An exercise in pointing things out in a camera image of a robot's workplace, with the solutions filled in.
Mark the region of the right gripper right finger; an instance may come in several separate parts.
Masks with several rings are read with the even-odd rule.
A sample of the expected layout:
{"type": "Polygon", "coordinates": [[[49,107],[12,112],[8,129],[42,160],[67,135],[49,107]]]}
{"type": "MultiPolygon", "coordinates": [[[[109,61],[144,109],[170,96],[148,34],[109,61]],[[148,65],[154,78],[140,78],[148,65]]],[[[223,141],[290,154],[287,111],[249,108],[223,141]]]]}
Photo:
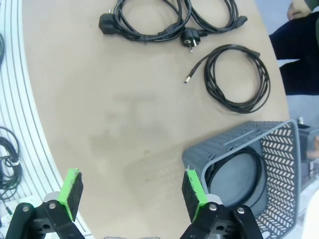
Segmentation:
{"type": "Polygon", "coordinates": [[[195,170],[186,169],[182,194],[191,224],[182,239],[260,239],[262,233],[251,209],[246,205],[229,208],[210,202],[195,170]]]}

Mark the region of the person's left hand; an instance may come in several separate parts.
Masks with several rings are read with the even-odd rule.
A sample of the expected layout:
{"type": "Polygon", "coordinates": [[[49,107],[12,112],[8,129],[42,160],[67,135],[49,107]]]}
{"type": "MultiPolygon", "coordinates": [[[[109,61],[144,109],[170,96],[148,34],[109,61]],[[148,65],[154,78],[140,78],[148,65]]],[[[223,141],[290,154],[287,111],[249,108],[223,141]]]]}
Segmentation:
{"type": "Polygon", "coordinates": [[[319,158],[319,136],[315,137],[314,150],[307,152],[307,157],[311,159],[319,158]]]}

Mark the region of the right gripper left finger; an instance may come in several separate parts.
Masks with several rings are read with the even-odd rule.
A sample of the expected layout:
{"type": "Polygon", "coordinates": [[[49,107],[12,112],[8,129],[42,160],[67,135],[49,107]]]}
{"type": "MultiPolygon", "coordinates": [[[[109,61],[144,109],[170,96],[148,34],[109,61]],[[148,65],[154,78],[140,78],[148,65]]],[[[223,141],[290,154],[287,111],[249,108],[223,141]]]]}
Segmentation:
{"type": "Polygon", "coordinates": [[[60,239],[83,239],[75,225],[83,193],[82,173],[68,170],[56,199],[42,202],[38,207],[30,203],[17,205],[8,227],[7,239],[43,239],[56,233],[60,239]]]}

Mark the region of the person's right hand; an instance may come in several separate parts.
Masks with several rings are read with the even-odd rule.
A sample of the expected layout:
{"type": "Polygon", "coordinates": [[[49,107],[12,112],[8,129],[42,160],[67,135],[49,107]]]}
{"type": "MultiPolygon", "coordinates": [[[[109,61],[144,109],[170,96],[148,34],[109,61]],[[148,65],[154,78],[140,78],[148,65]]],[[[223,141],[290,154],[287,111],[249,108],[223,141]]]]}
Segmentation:
{"type": "Polygon", "coordinates": [[[292,0],[287,10],[287,18],[288,20],[298,19],[308,16],[311,12],[312,10],[304,0],[292,0]]]}

